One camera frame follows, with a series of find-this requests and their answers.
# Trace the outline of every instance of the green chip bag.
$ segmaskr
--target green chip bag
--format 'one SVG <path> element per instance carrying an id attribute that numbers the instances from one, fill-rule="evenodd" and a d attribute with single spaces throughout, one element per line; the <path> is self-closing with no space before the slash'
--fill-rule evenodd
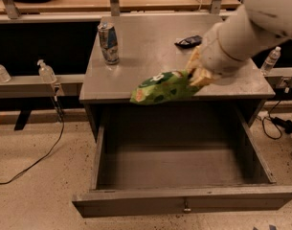
<path id="1" fill-rule="evenodd" d="M 186 70 L 160 73 L 142 82 L 132 92 L 134 104 L 161 104 L 193 96 L 200 87 L 190 86 L 190 74 Z"/>

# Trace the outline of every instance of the desk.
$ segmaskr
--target desk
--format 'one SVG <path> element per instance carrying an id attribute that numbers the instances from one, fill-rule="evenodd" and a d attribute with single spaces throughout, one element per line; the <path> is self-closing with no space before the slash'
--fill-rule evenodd
<path id="1" fill-rule="evenodd" d="M 212 0 L 203 0 L 203 9 L 208 9 Z M 42 4 L 15 3 L 22 13 L 30 12 L 108 12 L 109 0 L 52 0 Z M 235 9 L 240 5 L 237 0 L 222 0 L 221 9 Z M 197 10 L 196 0 L 120 0 L 122 12 L 131 11 L 179 11 Z M 0 1 L 0 13 L 4 5 Z"/>
<path id="2" fill-rule="evenodd" d="M 96 40 L 80 94 L 97 141 L 90 191 L 73 198 L 83 217 L 273 210 L 292 199 L 249 129 L 274 96 L 252 61 L 189 100 L 128 102 L 141 81 L 184 67 L 191 50 L 176 48 L 176 38 L 203 35 L 219 16 L 102 20 L 115 24 L 120 62 L 107 67 Z"/>

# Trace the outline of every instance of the silver can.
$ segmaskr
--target silver can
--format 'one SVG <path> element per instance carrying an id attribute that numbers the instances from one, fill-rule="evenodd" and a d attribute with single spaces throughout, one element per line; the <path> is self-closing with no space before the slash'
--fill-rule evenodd
<path id="1" fill-rule="evenodd" d="M 102 22 L 98 26 L 98 33 L 105 63 L 109 65 L 117 64 L 119 62 L 118 41 L 114 25 Z"/>

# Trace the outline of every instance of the concrete floor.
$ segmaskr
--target concrete floor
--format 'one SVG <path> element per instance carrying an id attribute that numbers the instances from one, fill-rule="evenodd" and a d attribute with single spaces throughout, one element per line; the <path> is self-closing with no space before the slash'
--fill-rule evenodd
<path id="1" fill-rule="evenodd" d="M 285 103 L 274 115 L 292 120 L 292 107 Z M 0 181 L 11 179 L 43 156 L 61 131 L 53 110 L 33 111 L 25 128 L 13 131 L 17 117 L 18 112 L 0 112 Z M 268 230 L 269 225 L 292 229 L 292 201 L 278 211 L 82 218 L 71 199 L 89 189 L 96 145 L 84 110 L 66 110 L 64 120 L 63 135 L 52 154 L 11 184 L 0 186 L 0 230 Z M 270 124 L 267 128 L 275 134 Z M 251 130 L 278 183 L 292 184 L 292 134 L 271 140 L 260 120 Z"/>

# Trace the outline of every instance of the white bottle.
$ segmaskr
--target white bottle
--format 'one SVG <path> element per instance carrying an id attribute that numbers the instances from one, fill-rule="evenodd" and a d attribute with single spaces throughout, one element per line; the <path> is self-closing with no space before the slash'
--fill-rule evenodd
<path id="1" fill-rule="evenodd" d="M 40 59 L 37 63 L 37 65 L 40 65 L 39 68 L 39 75 L 42 78 L 42 80 L 46 83 L 53 83 L 57 81 L 56 75 L 52 69 L 51 66 L 46 65 L 43 59 Z"/>
<path id="2" fill-rule="evenodd" d="M 11 76 L 3 65 L 0 65 L 0 82 L 7 82 L 11 80 Z"/>
<path id="3" fill-rule="evenodd" d="M 269 74 L 271 69 L 275 66 L 277 63 L 279 57 L 281 56 L 281 48 L 276 47 L 274 50 L 272 50 L 267 57 L 267 59 L 263 62 L 260 71 L 261 73 L 266 76 Z"/>

